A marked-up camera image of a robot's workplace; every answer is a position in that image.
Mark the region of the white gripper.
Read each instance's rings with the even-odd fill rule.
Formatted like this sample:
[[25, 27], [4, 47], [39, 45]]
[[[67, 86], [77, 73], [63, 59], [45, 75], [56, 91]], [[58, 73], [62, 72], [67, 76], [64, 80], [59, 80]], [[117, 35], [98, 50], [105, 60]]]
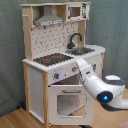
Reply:
[[84, 59], [80, 58], [76, 60], [76, 65], [78, 67], [80, 77], [82, 81], [85, 81], [87, 77], [94, 74], [94, 70], [91, 65], [89, 65]]

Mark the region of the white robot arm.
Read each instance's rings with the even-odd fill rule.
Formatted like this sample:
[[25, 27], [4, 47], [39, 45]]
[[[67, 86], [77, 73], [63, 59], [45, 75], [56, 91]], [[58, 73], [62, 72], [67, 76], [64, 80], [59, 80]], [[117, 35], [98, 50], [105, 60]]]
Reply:
[[99, 78], [84, 59], [76, 61], [80, 80], [89, 94], [107, 111], [128, 110], [128, 99], [123, 98], [124, 81], [116, 75]]

